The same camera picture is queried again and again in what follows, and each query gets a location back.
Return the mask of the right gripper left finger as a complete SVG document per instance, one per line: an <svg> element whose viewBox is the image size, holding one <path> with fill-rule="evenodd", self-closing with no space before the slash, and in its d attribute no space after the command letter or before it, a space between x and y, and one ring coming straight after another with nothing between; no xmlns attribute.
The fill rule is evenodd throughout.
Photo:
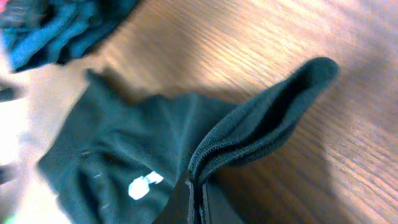
<svg viewBox="0 0 398 224"><path fill-rule="evenodd" d="M194 224L194 188L188 179L180 179L172 196L152 224Z"/></svg>

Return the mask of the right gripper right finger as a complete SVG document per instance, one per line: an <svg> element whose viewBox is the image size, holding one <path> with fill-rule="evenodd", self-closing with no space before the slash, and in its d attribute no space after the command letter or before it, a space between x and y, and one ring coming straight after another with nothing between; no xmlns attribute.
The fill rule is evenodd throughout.
<svg viewBox="0 0 398 224"><path fill-rule="evenodd" d="M203 186L202 210L205 224L244 224L215 183L207 182Z"/></svg>

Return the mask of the navy printed folded t-shirt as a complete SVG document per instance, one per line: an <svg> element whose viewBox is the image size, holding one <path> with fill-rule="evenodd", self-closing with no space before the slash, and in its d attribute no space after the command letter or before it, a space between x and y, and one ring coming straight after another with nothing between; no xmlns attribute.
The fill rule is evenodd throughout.
<svg viewBox="0 0 398 224"><path fill-rule="evenodd" d="M107 38L138 2L1 1L1 34L12 71L82 58Z"/></svg>

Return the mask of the black t-shirt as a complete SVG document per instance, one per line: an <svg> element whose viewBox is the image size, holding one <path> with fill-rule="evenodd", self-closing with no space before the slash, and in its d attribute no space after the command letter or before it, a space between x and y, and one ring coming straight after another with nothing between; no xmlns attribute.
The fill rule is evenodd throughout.
<svg viewBox="0 0 398 224"><path fill-rule="evenodd" d="M88 71L88 88L38 167L73 223L152 223L180 179L193 184L194 223L204 223L207 180L280 148L338 70L314 58L240 105L196 93L130 105Z"/></svg>

